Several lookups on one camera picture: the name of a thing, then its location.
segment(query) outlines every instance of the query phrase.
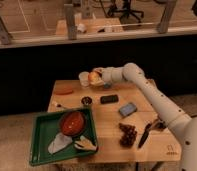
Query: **floor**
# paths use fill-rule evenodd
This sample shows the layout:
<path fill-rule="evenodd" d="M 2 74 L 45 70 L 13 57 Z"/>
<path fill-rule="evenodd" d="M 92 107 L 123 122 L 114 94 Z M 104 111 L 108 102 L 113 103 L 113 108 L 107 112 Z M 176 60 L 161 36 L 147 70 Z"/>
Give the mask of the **floor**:
<path fill-rule="evenodd" d="M 107 13 L 111 0 L 102 2 Z M 54 35 L 58 20 L 65 18 L 64 0 L 3 0 L 2 3 L 0 15 L 14 38 Z M 90 0 L 90 3 L 95 17 L 105 18 L 99 0 Z M 194 0 L 178 0 L 170 26 L 197 25 L 197 17 L 191 10 L 193 3 Z M 116 0 L 116 4 L 121 8 L 123 0 Z M 154 28 L 162 17 L 164 7 L 164 4 L 158 4 L 154 0 L 133 0 L 132 8 L 143 10 L 145 14 L 141 26 L 132 16 L 122 18 L 121 24 L 124 30 Z M 74 9 L 75 14 L 80 13 L 80 7 Z"/>
<path fill-rule="evenodd" d="M 182 107 L 191 116 L 197 115 L 197 94 L 186 94 L 170 97 L 176 104 Z M 33 113 L 14 115 L 9 117 L 0 117 L 0 123 L 9 123 L 5 127 L 13 130 L 0 128 L 0 152 L 6 151 L 0 155 L 0 171 L 58 171 L 54 165 L 43 165 L 31 167 L 28 163 L 29 145 L 25 143 L 31 136 L 32 120 L 35 115 Z M 14 141 L 15 135 L 20 141 Z M 139 171 L 150 171 L 155 163 L 140 163 Z M 158 171 L 178 171 L 179 162 L 165 162 Z M 63 165 L 62 171 L 135 171 L 135 163 L 112 163 L 112 164 L 80 164 L 80 165 Z"/>

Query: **tabletop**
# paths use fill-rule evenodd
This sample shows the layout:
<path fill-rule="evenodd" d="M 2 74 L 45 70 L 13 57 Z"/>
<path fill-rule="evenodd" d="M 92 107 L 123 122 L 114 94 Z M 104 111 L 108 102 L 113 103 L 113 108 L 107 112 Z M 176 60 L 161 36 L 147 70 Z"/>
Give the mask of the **tabletop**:
<path fill-rule="evenodd" d="M 73 90 L 70 94 L 59 95 L 56 92 Z M 101 104 L 100 97 L 117 94 L 119 101 L 111 104 Z M 108 162 L 148 162 L 148 161 L 179 161 L 181 147 L 172 133 L 152 130 L 145 144 L 138 149 L 138 143 L 147 123 L 157 118 L 157 113 L 144 97 L 142 92 L 132 83 L 116 83 L 110 88 L 82 87 L 78 80 L 57 80 L 53 87 L 48 112 L 61 110 L 53 105 L 53 101 L 67 108 L 81 107 L 81 99 L 90 96 L 93 99 L 92 115 L 95 122 L 99 150 L 97 153 L 80 158 L 62 161 L 63 163 L 108 163 Z M 118 110 L 133 102 L 137 111 L 123 118 Z M 119 123 L 136 127 L 137 137 L 131 148 L 122 147 L 119 143 L 123 132 Z"/>
<path fill-rule="evenodd" d="M 86 26 L 87 34 L 98 33 L 99 30 L 106 26 L 111 26 L 114 32 L 123 32 L 121 22 L 118 18 L 97 18 L 97 19 L 75 19 L 76 26 L 82 23 Z M 56 27 L 56 35 L 66 35 L 66 20 L 59 20 Z"/>

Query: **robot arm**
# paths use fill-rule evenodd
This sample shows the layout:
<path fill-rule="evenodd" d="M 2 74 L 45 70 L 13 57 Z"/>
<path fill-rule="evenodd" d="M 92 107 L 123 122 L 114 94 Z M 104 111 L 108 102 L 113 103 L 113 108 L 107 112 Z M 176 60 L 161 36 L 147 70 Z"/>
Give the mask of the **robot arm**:
<path fill-rule="evenodd" d="M 124 67 L 102 69 L 106 83 L 130 81 L 134 83 L 151 103 L 182 147 L 181 171 L 197 171 L 197 118 L 192 119 L 179 106 L 153 86 L 144 72 L 134 63 Z"/>

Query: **glass railing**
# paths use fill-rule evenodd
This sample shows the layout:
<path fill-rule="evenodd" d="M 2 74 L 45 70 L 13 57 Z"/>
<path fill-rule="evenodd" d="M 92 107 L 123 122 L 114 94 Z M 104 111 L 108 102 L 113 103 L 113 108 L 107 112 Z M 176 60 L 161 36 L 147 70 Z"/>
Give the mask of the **glass railing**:
<path fill-rule="evenodd" d="M 195 0 L 0 0 L 0 46 L 197 33 L 194 3 Z"/>

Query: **chair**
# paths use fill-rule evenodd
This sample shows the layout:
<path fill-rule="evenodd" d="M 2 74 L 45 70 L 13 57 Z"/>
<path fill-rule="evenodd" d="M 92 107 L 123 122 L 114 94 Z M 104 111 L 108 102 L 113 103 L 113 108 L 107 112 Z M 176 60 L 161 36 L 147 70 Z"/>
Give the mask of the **chair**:
<path fill-rule="evenodd" d="M 115 0 L 114 0 L 112 2 L 112 5 L 109 7 L 107 15 L 109 17 L 113 17 L 114 13 L 122 13 L 120 19 L 122 19 L 123 17 L 128 18 L 130 15 L 132 15 L 133 17 L 135 17 L 138 20 L 138 23 L 141 23 L 141 18 L 144 17 L 144 12 L 131 9 L 131 1 L 132 0 L 123 0 L 122 9 L 118 9 L 116 6 Z"/>

